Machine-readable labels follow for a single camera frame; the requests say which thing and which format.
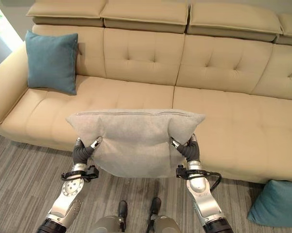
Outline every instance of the sofa seam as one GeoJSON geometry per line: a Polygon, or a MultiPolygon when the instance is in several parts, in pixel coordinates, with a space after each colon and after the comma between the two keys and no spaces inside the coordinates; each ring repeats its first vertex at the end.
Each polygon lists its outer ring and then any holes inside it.
{"type": "Polygon", "coordinates": [[[104,69],[104,78],[107,78],[106,59],[105,59],[105,31],[106,31],[106,28],[103,27],[103,69],[104,69]]]}
{"type": "Polygon", "coordinates": [[[252,95],[253,91],[254,91],[254,90],[256,89],[256,87],[260,84],[261,79],[262,79],[262,77],[264,76],[267,67],[269,66],[269,63],[270,63],[271,57],[272,57],[273,52],[274,52],[274,46],[275,46],[275,44],[272,44],[272,50],[271,50],[271,53],[270,53],[270,57],[269,57],[269,59],[268,59],[268,61],[267,61],[266,67],[263,69],[263,72],[261,73],[261,76],[260,76],[258,82],[256,83],[256,85],[255,85],[254,88],[250,91],[250,95],[252,95]]]}
{"type": "Polygon", "coordinates": [[[182,49],[182,53],[181,53],[181,56],[180,56],[179,67],[178,67],[178,72],[177,72],[175,84],[173,86],[176,86],[177,85],[179,71],[180,71],[180,67],[181,67],[181,64],[182,64],[182,61],[183,61],[183,57],[184,57],[184,50],[185,50],[185,43],[186,43],[186,34],[183,33],[183,35],[184,35],[183,49],[182,49]]]}

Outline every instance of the teal pillow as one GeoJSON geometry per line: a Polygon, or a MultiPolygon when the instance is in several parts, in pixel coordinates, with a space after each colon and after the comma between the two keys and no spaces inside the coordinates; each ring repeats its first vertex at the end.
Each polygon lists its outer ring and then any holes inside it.
{"type": "Polygon", "coordinates": [[[76,95],[78,34],[44,36],[27,31],[28,86],[49,87],[76,95]]]}
{"type": "Polygon", "coordinates": [[[292,182],[269,181],[247,218],[259,225],[292,227],[292,182]]]}

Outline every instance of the sofa backrest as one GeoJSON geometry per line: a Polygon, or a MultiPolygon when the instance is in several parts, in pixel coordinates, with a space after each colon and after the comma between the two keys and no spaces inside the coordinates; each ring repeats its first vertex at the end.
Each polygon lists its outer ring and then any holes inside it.
{"type": "Polygon", "coordinates": [[[292,46],[186,35],[176,86],[292,100],[292,46]]]}
{"type": "Polygon", "coordinates": [[[292,46],[273,45],[268,65],[251,94],[292,100],[292,46]]]}
{"type": "Polygon", "coordinates": [[[103,56],[103,28],[34,25],[33,32],[51,36],[78,33],[79,53],[76,73],[85,76],[106,77],[103,56]]]}
{"type": "Polygon", "coordinates": [[[267,42],[186,35],[176,85],[250,94],[271,52],[267,42]]]}
{"type": "Polygon", "coordinates": [[[185,35],[105,28],[106,77],[175,85],[185,35]]]}

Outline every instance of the gray striped carpet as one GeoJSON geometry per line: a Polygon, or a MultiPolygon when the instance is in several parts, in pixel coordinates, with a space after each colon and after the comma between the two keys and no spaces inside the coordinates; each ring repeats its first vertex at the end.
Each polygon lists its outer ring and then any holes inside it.
{"type": "MultiPolygon", "coordinates": [[[[70,171],[71,153],[10,141],[0,136],[0,233],[33,233],[60,192],[60,174],[70,171]]],[[[263,186],[224,179],[214,196],[235,233],[292,233],[246,219],[263,186]]],[[[114,215],[118,202],[129,204],[127,232],[144,233],[153,197],[162,199],[161,214],[178,222],[184,233],[204,232],[194,214],[185,182],[169,179],[125,179],[100,169],[69,233],[90,233],[99,218],[114,215]]]]}

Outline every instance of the seat cushion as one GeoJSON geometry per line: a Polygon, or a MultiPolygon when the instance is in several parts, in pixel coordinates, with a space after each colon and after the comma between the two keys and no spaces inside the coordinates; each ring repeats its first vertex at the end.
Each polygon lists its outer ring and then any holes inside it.
{"type": "Polygon", "coordinates": [[[12,140],[72,150],[77,137],[65,118],[95,109],[171,108],[173,86],[77,76],[76,96],[50,89],[28,89],[0,125],[12,140]]]}
{"type": "Polygon", "coordinates": [[[206,115],[196,130],[205,169],[257,183],[292,181],[292,100],[175,87],[173,108],[206,115]]]}

